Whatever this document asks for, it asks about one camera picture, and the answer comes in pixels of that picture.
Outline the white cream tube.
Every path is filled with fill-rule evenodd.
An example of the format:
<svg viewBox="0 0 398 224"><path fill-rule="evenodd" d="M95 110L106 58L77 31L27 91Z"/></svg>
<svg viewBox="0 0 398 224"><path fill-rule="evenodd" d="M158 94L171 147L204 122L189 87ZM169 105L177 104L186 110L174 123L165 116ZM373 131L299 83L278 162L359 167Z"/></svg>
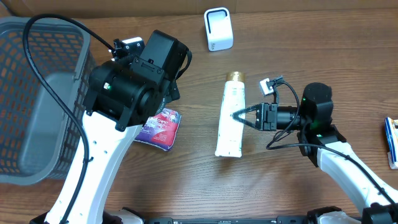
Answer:
<svg viewBox="0 0 398 224"><path fill-rule="evenodd" d="M244 82L245 74L242 72L226 75L215 151L217 157L242 156L244 125L234 120L232 114L246 107Z"/></svg>

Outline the red purple pad pack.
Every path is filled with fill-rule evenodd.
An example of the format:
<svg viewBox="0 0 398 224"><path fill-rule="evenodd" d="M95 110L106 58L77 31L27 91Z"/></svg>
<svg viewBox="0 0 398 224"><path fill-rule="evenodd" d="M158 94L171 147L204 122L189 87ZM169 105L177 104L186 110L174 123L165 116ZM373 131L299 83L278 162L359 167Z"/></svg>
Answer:
<svg viewBox="0 0 398 224"><path fill-rule="evenodd" d="M170 151L173 148L181 118L181 114L177 111L164 108L159 114L148 118L136 136L135 142Z"/></svg>

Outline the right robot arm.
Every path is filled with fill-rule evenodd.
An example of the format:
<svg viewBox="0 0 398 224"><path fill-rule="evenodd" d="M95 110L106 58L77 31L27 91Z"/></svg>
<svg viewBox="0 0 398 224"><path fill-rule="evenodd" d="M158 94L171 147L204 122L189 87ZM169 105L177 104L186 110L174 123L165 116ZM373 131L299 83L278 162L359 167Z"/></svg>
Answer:
<svg viewBox="0 0 398 224"><path fill-rule="evenodd" d="M328 174L354 203L361 218L340 208L325 207L307 213L306 223L397 223L397 190L379 178L353 151L332 123L331 87L308 84L297 105L280 106L277 87L283 80L264 80L261 89L273 103L260 103L237 112L234 120L259 131L275 131L268 150L298 147L313 165Z"/></svg>

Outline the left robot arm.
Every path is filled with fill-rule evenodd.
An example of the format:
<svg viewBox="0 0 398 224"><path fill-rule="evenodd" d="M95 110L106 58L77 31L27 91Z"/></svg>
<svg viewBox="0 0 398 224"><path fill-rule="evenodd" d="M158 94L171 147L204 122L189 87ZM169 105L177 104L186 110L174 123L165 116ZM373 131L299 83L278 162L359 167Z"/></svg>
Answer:
<svg viewBox="0 0 398 224"><path fill-rule="evenodd" d="M109 190L129 146L150 118L179 99L176 81L189 48L155 30L149 40L115 40L110 61L93 69L77 128L81 138L57 201L34 223L143 223L130 208L108 213Z"/></svg>

